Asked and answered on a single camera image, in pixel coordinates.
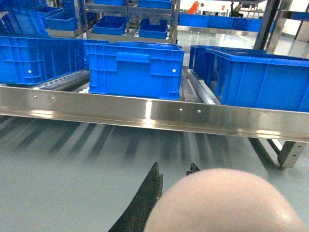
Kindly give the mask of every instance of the roller conveyor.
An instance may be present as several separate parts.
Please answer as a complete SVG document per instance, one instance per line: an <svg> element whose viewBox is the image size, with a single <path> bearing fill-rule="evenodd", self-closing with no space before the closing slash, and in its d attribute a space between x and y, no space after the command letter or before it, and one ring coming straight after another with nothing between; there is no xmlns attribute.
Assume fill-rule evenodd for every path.
<svg viewBox="0 0 309 232"><path fill-rule="evenodd" d="M81 71L32 88L0 87L0 114L265 138L282 168L293 167L309 142L308 113L220 105L187 67L178 101L68 92L88 78ZM277 139L289 142L279 149Z"/></svg>

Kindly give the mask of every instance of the crate handle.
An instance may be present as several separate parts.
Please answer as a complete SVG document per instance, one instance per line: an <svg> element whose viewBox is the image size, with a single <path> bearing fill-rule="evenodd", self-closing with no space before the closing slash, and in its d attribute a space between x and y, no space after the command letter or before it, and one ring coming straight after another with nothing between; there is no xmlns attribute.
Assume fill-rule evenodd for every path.
<svg viewBox="0 0 309 232"><path fill-rule="evenodd" d="M117 61L136 62L136 63L150 63L150 56L145 54L135 54L128 52L117 52Z"/></svg>

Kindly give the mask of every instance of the blue bin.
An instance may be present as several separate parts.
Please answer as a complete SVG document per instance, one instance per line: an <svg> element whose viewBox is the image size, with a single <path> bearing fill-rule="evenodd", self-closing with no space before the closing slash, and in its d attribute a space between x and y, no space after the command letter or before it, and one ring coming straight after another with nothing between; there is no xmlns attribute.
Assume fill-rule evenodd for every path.
<svg viewBox="0 0 309 232"><path fill-rule="evenodd" d="M234 23L234 29L235 30L245 30L246 24L247 24L247 19L246 18L235 18L235 23Z"/></svg>
<svg viewBox="0 0 309 232"><path fill-rule="evenodd" d="M95 0L95 4L123 6L126 4L126 0Z"/></svg>
<svg viewBox="0 0 309 232"><path fill-rule="evenodd" d="M178 25L206 28L209 16L196 14L179 14Z"/></svg>
<svg viewBox="0 0 309 232"><path fill-rule="evenodd" d="M85 44L108 44L107 40L82 40L83 49L84 49L84 69L89 69L89 58L86 52Z"/></svg>
<svg viewBox="0 0 309 232"><path fill-rule="evenodd" d="M39 12L26 9L5 9L9 13L1 19L2 32L30 35L48 35Z"/></svg>
<svg viewBox="0 0 309 232"><path fill-rule="evenodd" d="M75 14L74 0L62 0L62 5L63 5L64 12ZM84 12L82 0L79 0L79 5L81 8L81 13Z"/></svg>
<svg viewBox="0 0 309 232"><path fill-rule="evenodd" d="M0 36L0 83L36 85L84 67L81 40Z"/></svg>
<svg viewBox="0 0 309 232"><path fill-rule="evenodd" d="M309 60L206 49L215 55L212 91L222 104L309 112Z"/></svg>
<svg viewBox="0 0 309 232"><path fill-rule="evenodd" d="M208 27L209 28L221 28L221 29L232 29L234 26L233 17L223 17L223 16L209 16Z"/></svg>
<svg viewBox="0 0 309 232"><path fill-rule="evenodd" d="M18 8L33 8L46 5L46 0L9 0L9 4Z"/></svg>
<svg viewBox="0 0 309 232"><path fill-rule="evenodd" d="M231 48L231 47L216 47L216 46L191 46L190 49L190 62L189 68L204 79L207 85L210 85L212 80L216 78L213 74L213 66L215 63L215 55L207 52L206 49L212 49L223 52L237 52L237 53L266 53L264 50L253 50L253 49L242 49L242 48Z"/></svg>
<svg viewBox="0 0 309 232"><path fill-rule="evenodd" d="M44 26L48 27L48 23L45 19L49 16L56 15L56 14L63 12L63 9L60 8L60 7L44 6L44 7L40 7L38 9L35 9L34 11L40 12L42 19L43 19Z"/></svg>
<svg viewBox="0 0 309 232"><path fill-rule="evenodd" d="M244 30L258 32L260 30L261 25L262 25L262 19L247 19Z"/></svg>
<svg viewBox="0 0 309 232"><path fill-rule="evenodd" d="M47 17L45 20L48 23L48 27L52 30L73 31L77 29L76 17L73 14L59 13Z"/></svg>
<svg viewBox="0 0 309 232"><path fill-rule="evenodd" d="M90 92L179 98L184 51L158 43L86 43Z"/></svg>
<svg viewBox="0 0 309 232"><path fill-rule="evenodd" d="M168 35L168 27L162 25L144 25L139 29L139 37L166 39Z"/></svg>
<svg viewBox="0 0 309 232"><path fill-rule="evenodd" d="M123 35L126 30L126 17L104 16L93 28L95 34Z"/></svg>
<svg viewBox="0 0 309 232"><path fill-rule="evenodd" d="M161 8L170 9L172 6L171 0L138 0L138 6L146 8Z"/></svg>

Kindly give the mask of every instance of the orange object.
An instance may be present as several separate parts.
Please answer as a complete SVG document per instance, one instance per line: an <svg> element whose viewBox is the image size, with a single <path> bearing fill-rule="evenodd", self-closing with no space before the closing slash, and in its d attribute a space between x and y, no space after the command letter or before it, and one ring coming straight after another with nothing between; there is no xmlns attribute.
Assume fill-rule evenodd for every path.
<svg viewBox="0 0 309 232"><path fill-rule="evenodd" d="M199 2L198 1L194 2L188 11L188 14L191 14L191 15L194 14L195 11L198 9L198 6L199 6Z"/></svg>

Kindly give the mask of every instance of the metal bracket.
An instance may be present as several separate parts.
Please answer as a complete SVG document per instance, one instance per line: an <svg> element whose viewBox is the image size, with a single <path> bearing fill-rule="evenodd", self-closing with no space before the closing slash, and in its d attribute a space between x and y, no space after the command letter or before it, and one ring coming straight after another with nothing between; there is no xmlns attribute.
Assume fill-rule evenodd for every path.
<svg viewBox="0 0 309 232"><path fill-rule="evenodd" d="M306 147L306 143L286 141L283 146L278 140L267 140L278 156L281 169L293 168L301 153Z"/></svg>

